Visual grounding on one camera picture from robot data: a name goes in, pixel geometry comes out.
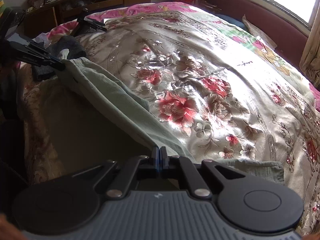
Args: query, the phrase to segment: pillow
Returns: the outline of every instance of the pillow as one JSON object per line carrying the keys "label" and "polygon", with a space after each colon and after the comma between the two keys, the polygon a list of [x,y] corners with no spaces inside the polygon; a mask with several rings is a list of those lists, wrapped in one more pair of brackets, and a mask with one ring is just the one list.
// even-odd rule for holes
{"label": "pillow", "polygon": [[243,29],[246,32],[249,32],[247,26],[245,26],[242,22],[237,21],[236,19],[233,19],[227,15],[223,15],[223,14],[215,14],[215,16],[219,17],[222,20],[225,20],[228,23],[234,24],[235,26],[240,27],[241,29]]}
{"label": "pillow", "polygon": [[254,26],[251,22],[249,22],[245,15],[242,17],[242,22],[248,27],[249,33],[257,38],[257,40],[261,41],[263,44],[267,45],[270,49],[275,50],[278,46],[268,35],[266,35],[262,30],[260,30],[257,26]]}

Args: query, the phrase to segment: black mount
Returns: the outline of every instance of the black mount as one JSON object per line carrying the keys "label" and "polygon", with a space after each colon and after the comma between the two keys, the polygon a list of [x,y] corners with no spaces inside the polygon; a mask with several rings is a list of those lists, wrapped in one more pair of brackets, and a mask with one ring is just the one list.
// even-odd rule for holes
{"label": "black mount", "polygon": [[[25,18],[26,12],[20,8],[6,8],[0,18],[0,59],[3,65],[9,60],[26,62],[35,66],[50,66],[62,71],[65,65],[60,60],[47,52],[47,50],[37,44],[32,39],[15,33]],[[96,20],[86,18],[88,10],[84,9],[80,15],[78,26],[71,35],[77,36],[85,29],[107,31],[104,24]]]}
{"label": "black mount", "polygon": [[76,28],[72,31],[72,33],[70,34],[71,36],[78,36],[81,33],[84,33],[88,30],[94,29],[96,31],[103,31],[106,32],[107,29],[104,27],[104,23],[98,22],[97,20],[91,19],[89,17],[87,17],[89,15],[89,10],[87,8],[84,8],[81,12],[81,14],[79,15],[77,22],[78,25],[76,26]]}
{"label": "black mount", "polygon": [[230,226],[256,235],[294,228],[303,213],[302,200],[287,187],[213,160],[203,160],[199,165],[186,157],[168,157],[165,147],[154,147],[150,157],[133,157],[121,169],[108,161],[34,185],[16,198],[13,214],[31,233],[72,232],[89,223],[101,206],[129,201],[144,179],[177,179],[190,201],[211,203]]}

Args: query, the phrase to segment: logo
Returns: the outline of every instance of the logo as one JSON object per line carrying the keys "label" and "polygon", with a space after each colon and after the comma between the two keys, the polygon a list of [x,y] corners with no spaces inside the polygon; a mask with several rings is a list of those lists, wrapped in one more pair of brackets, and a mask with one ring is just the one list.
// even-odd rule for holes
{"label": "logo", "polygon": [[32,59],[32,58],[29,58],[29,57],[26,57],[26,56],[23,56],[24,59],[27,59],[27,60],[30,60],[30,61],[33,61],[33,62],[37,62],[36,60]]}
{"label": "logo", "polygon": [[155,196],[157,199],[159,199],[159,198],[163,197],[163,195],[162,195],[161,193],[154,194],[154,196]]}

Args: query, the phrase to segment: wooden dresser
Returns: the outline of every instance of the wooden dresser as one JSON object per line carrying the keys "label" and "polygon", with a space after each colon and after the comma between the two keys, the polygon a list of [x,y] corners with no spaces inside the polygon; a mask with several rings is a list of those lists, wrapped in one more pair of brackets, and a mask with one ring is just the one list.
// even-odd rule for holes
{"label": "wooden dresser", "polygon": [[63,10],[65,5],[76,0],[57,0],[53,3],[42,6],[39,9],[34,9],[26,15],[24,20],[25,35],[30,38],[35,38],[40,33],[47,33],[51,29],[66,22],[66,20],[76,18],[81,13],[83,8],[87,8],[89,11],[95,11],[98,9],[111,6],[126,7],[138,3],[148,3],[151,0],[91,0],[94,3],[80,6],[71,10]]}

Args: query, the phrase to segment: maroon headboard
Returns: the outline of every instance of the maroon headboard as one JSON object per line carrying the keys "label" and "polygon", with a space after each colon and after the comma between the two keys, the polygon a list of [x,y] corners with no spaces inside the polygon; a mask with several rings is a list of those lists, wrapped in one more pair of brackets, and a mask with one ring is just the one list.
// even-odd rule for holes
{"label": "maroon headboard", "polygon": [[238,21],[245,14],[247,20],[264,31],[277,45],[275,52],[299,69],[299,62],[307,37],[278,15],[249,0],[206,0],[217,5],[221,12]]}

